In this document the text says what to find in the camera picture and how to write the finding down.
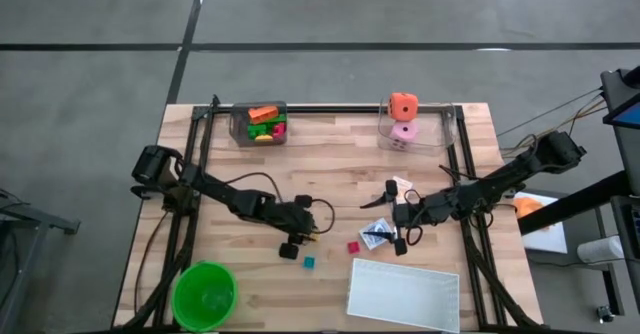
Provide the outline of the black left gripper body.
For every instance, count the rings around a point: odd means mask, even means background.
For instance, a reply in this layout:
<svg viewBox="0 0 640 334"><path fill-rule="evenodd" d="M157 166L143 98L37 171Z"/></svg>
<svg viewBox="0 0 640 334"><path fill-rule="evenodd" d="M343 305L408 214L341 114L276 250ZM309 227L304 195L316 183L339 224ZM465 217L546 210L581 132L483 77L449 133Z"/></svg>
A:
<svg viewBox="0 0 640 334"><path fill-rule="evenodd" d="M316 228L313 215L294 202L269 203L263 217L268 225L290 235L310 235Z"/></svg>

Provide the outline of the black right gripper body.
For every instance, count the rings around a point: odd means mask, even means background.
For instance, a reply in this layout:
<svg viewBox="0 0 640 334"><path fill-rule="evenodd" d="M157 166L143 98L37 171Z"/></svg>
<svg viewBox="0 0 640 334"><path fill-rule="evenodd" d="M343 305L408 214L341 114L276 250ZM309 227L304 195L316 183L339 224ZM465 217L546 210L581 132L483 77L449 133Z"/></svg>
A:
<svg viewBox="0 0 640 334"><path fill-rule="evenodd" d="M454 205L445 195L429 195L417 204L396 204L392 220L397 227L411 228L421 225L438 225L445 222L454 211Z"/></svg>

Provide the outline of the orange print card box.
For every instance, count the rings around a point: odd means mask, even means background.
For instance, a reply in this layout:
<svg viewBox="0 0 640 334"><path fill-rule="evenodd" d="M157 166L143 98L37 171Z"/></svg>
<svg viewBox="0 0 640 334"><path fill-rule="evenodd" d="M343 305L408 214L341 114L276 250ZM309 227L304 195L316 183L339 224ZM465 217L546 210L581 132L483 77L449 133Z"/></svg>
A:
<svg viewBox="0 0 640 334"><path fill-rule="evenodd" d="M407 192L413 188L413 183L398 176L394 176L393 180L397 185L396 202L398 204L405 204L407 202L405 196Z"/></svg>

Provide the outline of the blue playing cards box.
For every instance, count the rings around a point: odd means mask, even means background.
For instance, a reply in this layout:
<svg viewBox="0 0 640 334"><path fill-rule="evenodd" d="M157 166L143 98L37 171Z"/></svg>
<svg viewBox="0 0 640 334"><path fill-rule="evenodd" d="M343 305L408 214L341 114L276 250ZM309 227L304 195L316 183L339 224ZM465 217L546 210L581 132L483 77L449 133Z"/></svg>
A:
<svg viewBox="0 0 640 334"><path fill-rule="evenodd" d="M384 218L380 218L359 231L360 237L368 250L385 243L392 243L395 239L395 231L390 227Z"/></svg>

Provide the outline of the pink foam die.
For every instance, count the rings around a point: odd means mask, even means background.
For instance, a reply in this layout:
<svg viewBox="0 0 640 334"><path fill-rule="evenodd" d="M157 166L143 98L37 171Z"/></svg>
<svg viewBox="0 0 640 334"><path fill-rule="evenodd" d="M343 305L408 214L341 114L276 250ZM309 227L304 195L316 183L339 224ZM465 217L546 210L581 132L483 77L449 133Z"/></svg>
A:
<svg viewBox="0 0 640 334"><path fill-rule="evenodd" d="M414 142L417 132L417 125L413 121L396 121L389 134L391 148L407 150Z"/></svg>

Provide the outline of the long green toy brick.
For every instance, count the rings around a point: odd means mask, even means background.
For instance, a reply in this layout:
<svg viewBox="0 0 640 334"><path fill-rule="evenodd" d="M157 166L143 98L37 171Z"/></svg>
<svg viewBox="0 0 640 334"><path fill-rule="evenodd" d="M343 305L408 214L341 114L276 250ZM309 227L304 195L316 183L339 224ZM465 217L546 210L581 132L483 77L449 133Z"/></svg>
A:
<svg viewBox="0 0 640 334"><path fill-rule="evenodd" d="M255 140L255 137L259 135L272 136L272 128L275 124L279 122L285 122L287 126L287 117L285 115L280 115L274 119L271 119L259 125L250 124L247 129L248 137L252 140Z"/></svg>

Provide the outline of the orange foam die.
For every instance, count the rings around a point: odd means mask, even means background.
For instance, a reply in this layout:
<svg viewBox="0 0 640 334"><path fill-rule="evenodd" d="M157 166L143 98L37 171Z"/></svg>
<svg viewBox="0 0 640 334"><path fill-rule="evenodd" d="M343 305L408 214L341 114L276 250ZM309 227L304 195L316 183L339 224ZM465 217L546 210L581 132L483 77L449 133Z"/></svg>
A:
<svg viewBox="0 0 640 334"><path fill-rule="evenodd" d="M411 93L394 92L388 102L388 115L401 122L410 122L417 116L418 97Z"/></svg>

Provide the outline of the orange wedge toy block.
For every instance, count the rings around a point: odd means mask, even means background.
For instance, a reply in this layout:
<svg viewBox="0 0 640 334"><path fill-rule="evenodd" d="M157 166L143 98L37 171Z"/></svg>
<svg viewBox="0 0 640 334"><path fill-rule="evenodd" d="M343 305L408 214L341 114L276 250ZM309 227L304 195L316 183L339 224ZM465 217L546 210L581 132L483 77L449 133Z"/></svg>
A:
<svg viewBox="0 0 640 334"><path fill-rule="evenodd" d="M279 116L277 106L262 106L248 110L249 121L252 125L259 125Z"/></svg>

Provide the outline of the clear plastic bin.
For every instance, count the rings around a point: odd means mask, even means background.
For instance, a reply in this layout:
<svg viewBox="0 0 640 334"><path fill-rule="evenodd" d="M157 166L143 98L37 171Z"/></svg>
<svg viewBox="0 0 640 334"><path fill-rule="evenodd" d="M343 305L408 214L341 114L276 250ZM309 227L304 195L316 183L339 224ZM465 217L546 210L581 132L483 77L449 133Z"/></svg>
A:
<svg viewBox="0 0 640 334"><path fill-rule="evenodd" d="M417 116L412 120L417 125L417 135L407 150L391 148L389 134L396 120L387 113L387 105L378 111L377 144L384 150L410 152L435 156L446 151L457 140L457 115L452 105L435 104L419 106Z"/></svg>

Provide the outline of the green plastic bucket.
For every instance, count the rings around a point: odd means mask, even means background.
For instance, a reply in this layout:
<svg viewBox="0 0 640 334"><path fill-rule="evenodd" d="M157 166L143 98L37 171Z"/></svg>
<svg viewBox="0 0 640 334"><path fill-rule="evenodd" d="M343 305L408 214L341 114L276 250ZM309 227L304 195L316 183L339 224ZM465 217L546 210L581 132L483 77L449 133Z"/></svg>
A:
<svg viewBox="0 0 640 334"><path fill-rule="evenodd" d="M231 317L237 300L233 273L220 263L201 261L179 277L171 296L171 310L182 329L209 332Z"/></svg>

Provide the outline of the orange object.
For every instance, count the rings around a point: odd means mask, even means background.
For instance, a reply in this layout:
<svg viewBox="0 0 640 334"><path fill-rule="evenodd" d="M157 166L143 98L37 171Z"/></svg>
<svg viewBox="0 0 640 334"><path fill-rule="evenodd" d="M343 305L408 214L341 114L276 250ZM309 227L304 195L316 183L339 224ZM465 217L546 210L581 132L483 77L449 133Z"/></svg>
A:
<svg viewBox="0 0 640 334"><path fill-rule="evenodd" d="M513 205L518 219L526 217L545 206L544 203L531 197L516 197L513 199Z"/></svg>

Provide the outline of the black floor tape strip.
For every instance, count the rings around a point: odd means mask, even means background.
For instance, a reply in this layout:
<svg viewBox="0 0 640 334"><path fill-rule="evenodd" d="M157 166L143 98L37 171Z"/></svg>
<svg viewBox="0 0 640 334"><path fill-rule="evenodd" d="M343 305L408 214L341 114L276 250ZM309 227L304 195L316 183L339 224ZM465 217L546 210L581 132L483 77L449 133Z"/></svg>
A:
<svg viewBox="0 0 640 334"><path fill-rule="evenodd" d="M176 104L204 0L193 0L165 104Z"/></svg>
<svg viewBox="0 0 640 334"><path fill-rule="evenodd" d="M106 52L106 51L210 51L210 52L356 52L356 51L614 51L640 50L640 42L600 43L119 43L119 44L0 44L0 51Z"/></svg>

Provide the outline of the black diagonal beam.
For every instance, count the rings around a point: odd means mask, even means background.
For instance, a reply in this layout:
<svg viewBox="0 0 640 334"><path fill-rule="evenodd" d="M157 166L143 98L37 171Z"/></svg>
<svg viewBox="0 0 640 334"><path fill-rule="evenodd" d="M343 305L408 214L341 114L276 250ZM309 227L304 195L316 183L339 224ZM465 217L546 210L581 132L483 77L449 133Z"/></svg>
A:
<svg viewBox="0 0 640 334"><path fill-rule="evenodd" d="M527 235L602 206L615 196L631 195L640 196L640 172L623 170L520 218L519 230Z"/></svg>

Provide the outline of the paper towel roll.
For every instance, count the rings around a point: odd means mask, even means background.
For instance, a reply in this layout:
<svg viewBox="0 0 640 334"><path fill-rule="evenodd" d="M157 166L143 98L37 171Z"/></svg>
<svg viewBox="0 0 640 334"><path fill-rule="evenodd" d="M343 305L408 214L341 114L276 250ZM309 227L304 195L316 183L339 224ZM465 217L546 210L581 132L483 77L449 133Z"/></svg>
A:
<svg viewBox="0 0 640 334"><path fill-rule="evenodd" d="M577 247L578 258L587 264L599 264L624 258L618 235L582 243Z"/></svg>

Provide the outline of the grey metal table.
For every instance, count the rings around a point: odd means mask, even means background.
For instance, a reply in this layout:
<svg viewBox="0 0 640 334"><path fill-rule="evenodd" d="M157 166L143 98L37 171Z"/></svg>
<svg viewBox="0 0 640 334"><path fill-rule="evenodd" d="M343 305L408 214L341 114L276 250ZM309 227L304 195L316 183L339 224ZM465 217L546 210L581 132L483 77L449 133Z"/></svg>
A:
<svg viewBox="0 0 640 334"><path fill-rule="evenodd" d="M15 243L16 271L8 290L0 300L0 334L11 334L47 233L50 229L57 228L65 235L75 235L80 221L49 214L22 200L11 199L4 193L0 194L0 214L10 217L10 220L0 224L0 236L6 234L11 238L15 229L34 229L32 242L24 253L21 253L21 249Z"/></svg>

